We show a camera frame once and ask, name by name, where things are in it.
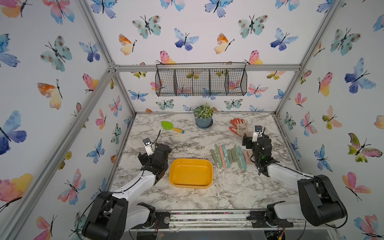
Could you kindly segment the yellow plastic storage tray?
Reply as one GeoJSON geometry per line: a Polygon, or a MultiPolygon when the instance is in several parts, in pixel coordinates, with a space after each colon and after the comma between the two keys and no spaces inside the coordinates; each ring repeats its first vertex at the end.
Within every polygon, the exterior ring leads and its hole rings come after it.
{"type": "Polygon", "coordinates": [[[208,160],[176,159],[172,162],[169,180],[178,188],[207,189],[213,177],[213,165],[208,160]]]}

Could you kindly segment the teal ceramic sheathed knife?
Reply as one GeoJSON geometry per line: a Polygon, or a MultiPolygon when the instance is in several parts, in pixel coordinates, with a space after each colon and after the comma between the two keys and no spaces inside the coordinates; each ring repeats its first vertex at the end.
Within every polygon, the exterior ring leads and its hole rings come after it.
{"type": "Polygon", "coordinates": [[[226,161],[226,166],[227,166],[227,168],[230,168],[231,167],[231,163],[230,163],[230,158],[229,158],[229,155],[228,155],[228,151],[225,148],[225,146],[222,146],[222,150],[223,150],[224,158],[225,158],[225,161],[226,161]]]}

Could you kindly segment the pink sheathed fruit knife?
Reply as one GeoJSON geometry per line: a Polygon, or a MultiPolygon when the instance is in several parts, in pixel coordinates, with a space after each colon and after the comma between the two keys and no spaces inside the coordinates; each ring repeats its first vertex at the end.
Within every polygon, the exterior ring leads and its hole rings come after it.
{"type": "Polygon", "coordinates": [[[223,146],[222,145],[219,146],[219,151],[220,151],[220,155],[221,155],[221,159],[222,159],[223,168],[227,169],[227,161],[226,161],[226,157],[224,155],[224,151],[223,151],[223,146]]]}

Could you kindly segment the green sheathed fruit knife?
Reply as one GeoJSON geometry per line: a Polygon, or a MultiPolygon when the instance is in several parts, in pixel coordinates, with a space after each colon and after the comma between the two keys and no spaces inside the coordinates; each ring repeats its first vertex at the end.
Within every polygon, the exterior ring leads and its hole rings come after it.
{"type": "Polygon", "coordinates": [[[222,158],[219,150],[219,146],[215,144],[215,153],[218,160],[219,168],[221,169],[223,167],[222,158]]]}

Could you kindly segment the grey green folding knife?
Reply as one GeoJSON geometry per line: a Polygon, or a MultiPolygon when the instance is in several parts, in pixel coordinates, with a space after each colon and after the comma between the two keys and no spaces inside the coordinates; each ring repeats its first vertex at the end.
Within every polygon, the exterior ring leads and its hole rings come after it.
{"type": "Polygon", "coordinates": [[[211,153],[211,155],[212,155],[212,158],[213,158],[213,160],[214,160],[214,163],[215,163],[215,164],[218,164],[218,159],[217,159],[216,151],[213,150],[213,149],[210,149],[210,153],[211,153]]]}

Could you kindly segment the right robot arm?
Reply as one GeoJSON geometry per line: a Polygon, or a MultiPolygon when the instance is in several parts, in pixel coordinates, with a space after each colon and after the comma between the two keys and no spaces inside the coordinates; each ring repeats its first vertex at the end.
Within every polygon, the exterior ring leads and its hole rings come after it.
{"type": "Polygon", "coordinates": [[[244,134],[242,145],[252,150],[251,161],[260,175],[279,180],[299,194],[296,202],[282,201],[267,206],[265,219],[269,225],[304,220],[318,227],[348,219],[347,209],[327,176],[306,174],[283,166],[272,157],[271,139],[261,132],[252,137],[244,134]]]}

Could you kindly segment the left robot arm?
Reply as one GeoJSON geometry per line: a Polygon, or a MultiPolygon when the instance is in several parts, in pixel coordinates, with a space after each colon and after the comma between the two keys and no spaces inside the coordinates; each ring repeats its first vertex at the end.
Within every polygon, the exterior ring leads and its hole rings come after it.
{"type": "Polygon", "coordinates": [[[138,197],[156,185],[168,170],[172,149],[165,144],[150,143],[146,153],[139,154],[141,172],[114,192],[101,192],[93,200],[81,235],[88,240],[119,240],[123,233],[142,226],[156,225],[156,208],[136,203],[138,197]]]}

